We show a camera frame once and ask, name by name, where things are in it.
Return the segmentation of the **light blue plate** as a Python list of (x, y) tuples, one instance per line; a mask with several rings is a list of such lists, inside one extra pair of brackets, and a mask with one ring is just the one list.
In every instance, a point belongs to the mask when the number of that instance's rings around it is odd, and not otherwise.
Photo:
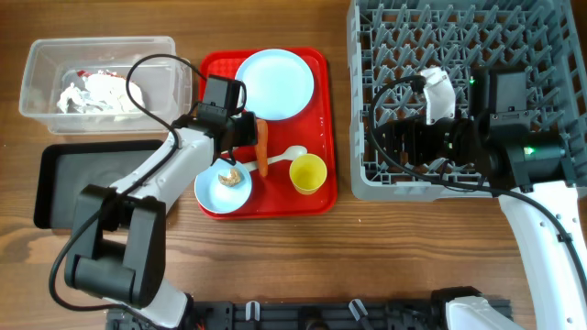
[(240, 96), (245, 110), (266, 121), (297, 116), (309, 105), (315, 89), (309, 65), (285, 49), (253, 53), (238, 67), (235, 79), (246, 87), (246, 95)]

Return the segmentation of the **yellow plastic cup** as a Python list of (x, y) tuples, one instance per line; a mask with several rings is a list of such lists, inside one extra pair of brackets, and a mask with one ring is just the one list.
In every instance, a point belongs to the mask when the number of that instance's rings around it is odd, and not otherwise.
[(303, 195), (315, 193), (327, 179), (327, 165), (315, 154), (304, 154), (290, 165), (290, 180), (293, 187)]

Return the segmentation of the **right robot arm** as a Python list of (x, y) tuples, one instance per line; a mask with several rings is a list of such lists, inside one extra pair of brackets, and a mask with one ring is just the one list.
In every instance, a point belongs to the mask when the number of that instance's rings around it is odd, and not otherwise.
[(416, 175), (445, 158), (472, 165), (479, 192), (495, 197), (515, 235), (540, 329), (586, 326), (586, 243), (571, 155), (560, 134), (535, 132), (526, 104), (526, 72), (481, 67), (469, 79), (469, 116), (455, 115), (456, 94), (438, 67), (404, 78), (426, 99), (424, 118), (378, 124), (368, 112), (368, 139), (384, 161)]

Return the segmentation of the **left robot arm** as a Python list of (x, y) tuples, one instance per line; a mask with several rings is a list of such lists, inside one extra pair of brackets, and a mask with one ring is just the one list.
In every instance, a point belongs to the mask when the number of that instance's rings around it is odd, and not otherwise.
[(195, 115), (170, 124), (168, 141), (108, 187), (87, 185), (74, 208), (72, 234), (56, 262), (65, 283), (102, 298), (155, 329), (193, 326), (193, 300), (164, 278), (166, 217), (187, 185), (222, 153), (257, 142), (256, 117), (244, 110), (242, 81), (207, 78)]

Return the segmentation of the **red chili wrapper scrap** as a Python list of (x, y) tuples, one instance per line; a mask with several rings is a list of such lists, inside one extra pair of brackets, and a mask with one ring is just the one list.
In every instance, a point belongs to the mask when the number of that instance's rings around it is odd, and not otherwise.
[(76, 72), (76, 74), (80, 78), (89, 78), (90, 76), (96, 75), (96, 74), (117, 77), (117, 74), (115, 72), (102, 71), (102, 70), (99, 70), (97, 72), (89, 72), (89, 71), (79, 70)]

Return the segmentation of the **light blue bowl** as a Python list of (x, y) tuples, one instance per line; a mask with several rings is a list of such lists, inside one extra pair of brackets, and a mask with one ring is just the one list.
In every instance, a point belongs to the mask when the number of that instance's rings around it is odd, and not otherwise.
[[(220, 178), (229, 178), (231, 170), (238, 172), (240, 181), (233, 186), (226, 186)], [(248, 201), (252, 193), (252, 179), (242, 163), (237, 161), (232, 165), (218, 159), (196, 177), (194, 193), (198, 203), (206, 211), (220, 215), (229, 214), (237, 211)]]

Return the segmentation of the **brown food scrap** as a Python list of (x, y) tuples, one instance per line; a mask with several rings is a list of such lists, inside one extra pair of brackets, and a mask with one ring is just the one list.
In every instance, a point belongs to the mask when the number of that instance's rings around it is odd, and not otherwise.
[(242, 178), (240, 171), (236, 167), (233, 167), (228, 170), (227, 175), (219, 174), (218, 180), (226, 187), (234, 187), (242, 181)]

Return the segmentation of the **white plastic spoon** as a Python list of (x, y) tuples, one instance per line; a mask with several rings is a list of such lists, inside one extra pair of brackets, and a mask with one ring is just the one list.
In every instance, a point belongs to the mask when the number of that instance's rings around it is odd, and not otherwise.
[[(276, 163), (276, 162), (279, 162), (282, 160), (294, 161), (295, 159), (297, 159), (300, 156), (303, 156), (306, 153), (307, 153), (306, 147), (299, 146), (299, 145), (290, 146), (287, 150), (284, 151), (284, 153), (268, 158), (267, 163), (269, 165), (272, 165), (273, 163)], [(258, 168), (256, 161), (244, 163), (243, 166), (247, 171), (255, 171)]]

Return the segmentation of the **orange carrot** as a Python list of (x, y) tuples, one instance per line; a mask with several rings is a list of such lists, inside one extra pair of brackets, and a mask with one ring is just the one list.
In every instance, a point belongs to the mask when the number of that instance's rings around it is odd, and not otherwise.
[(256, 120), (257, 125), (257, 145), (255, 146), (255, 153), (257, 157), (258, 170), (261, 177), (266, 177), (269, 171), (269, 163), (267, 156), (269, 129), (268, 124), (263, 119)]

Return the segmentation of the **white napkin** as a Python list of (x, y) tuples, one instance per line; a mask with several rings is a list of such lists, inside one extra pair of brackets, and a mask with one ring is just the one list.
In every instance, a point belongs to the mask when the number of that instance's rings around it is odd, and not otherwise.
[(125, 114), (139, 113), (145, 106), (143, 92), (134, 82), (117, 77), (92, 75), (80, 78), (73, 71), (73, 81), (61, 92), (56, 106), (63, 114), (113, 116), (125, 120)]

